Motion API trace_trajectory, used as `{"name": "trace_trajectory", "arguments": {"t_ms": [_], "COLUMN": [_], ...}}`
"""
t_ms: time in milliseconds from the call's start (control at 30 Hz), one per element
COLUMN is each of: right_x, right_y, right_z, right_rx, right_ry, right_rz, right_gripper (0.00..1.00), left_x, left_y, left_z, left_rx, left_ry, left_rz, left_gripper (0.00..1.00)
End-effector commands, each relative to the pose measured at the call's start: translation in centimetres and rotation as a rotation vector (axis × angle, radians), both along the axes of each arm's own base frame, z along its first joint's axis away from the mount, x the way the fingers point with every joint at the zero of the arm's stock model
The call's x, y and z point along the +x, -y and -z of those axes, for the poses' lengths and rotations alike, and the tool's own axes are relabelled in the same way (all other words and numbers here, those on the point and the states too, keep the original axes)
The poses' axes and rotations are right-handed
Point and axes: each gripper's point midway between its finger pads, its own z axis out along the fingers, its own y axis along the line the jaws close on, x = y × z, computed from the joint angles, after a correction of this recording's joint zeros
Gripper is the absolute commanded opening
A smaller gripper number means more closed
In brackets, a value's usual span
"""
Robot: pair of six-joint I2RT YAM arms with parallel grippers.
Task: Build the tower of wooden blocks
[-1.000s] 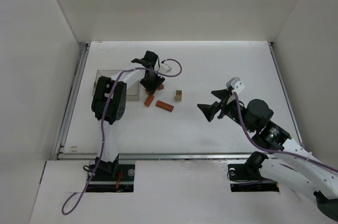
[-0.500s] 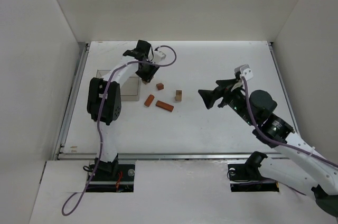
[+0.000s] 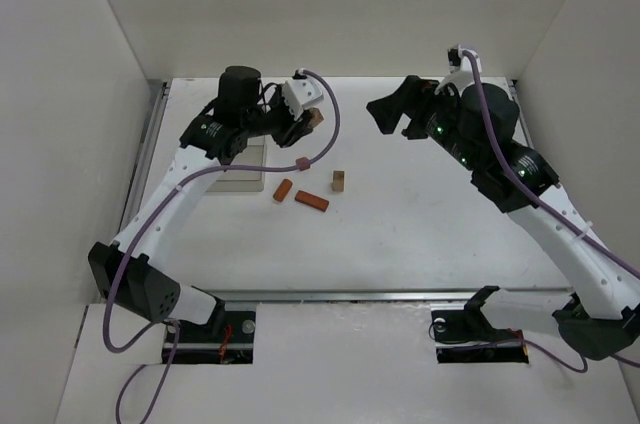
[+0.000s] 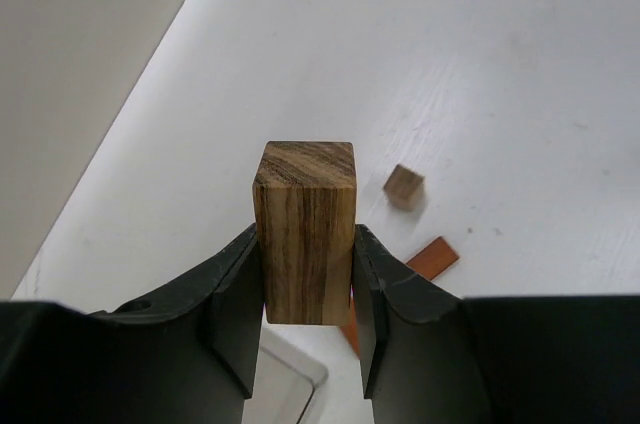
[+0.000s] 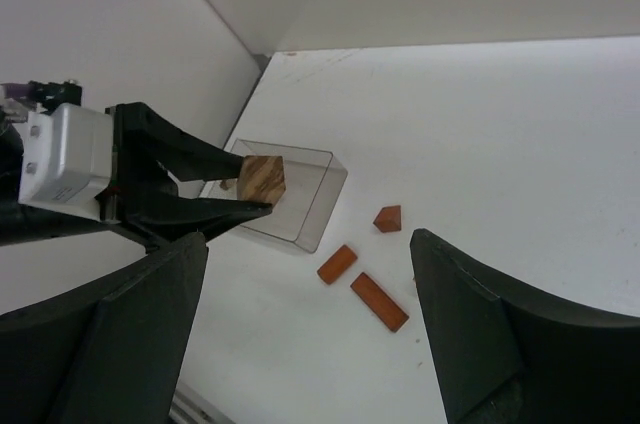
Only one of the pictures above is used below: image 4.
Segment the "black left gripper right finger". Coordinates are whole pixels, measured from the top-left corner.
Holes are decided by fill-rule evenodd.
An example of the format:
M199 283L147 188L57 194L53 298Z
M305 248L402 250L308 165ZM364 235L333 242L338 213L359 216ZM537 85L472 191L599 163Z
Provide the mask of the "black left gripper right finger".
M378 423L635 423L639 300L460 299L365 226L353 248L364 396Z

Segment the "light wood rectangular block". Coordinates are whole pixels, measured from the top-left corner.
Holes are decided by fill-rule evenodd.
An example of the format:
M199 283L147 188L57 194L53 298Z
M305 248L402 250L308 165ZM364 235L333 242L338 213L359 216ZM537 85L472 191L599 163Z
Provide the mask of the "light wood rectangular block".
M424 177L397 164L385 182L383 191L394 207L407 212L414 211L424 197Z

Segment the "dark striped wood block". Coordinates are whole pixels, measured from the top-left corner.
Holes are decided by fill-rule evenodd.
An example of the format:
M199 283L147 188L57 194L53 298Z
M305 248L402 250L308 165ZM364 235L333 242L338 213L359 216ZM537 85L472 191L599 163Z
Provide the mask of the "dark striped wood block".
M252 194L268 322L346 324L357 200L352 144L270 141Z

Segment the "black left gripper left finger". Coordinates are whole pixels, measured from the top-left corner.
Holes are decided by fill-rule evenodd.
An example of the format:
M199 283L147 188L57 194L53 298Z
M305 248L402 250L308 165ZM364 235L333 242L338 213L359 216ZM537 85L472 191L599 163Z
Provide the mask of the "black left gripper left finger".
M5 423L238 423L263 313L256 230L112 312L1 306Z

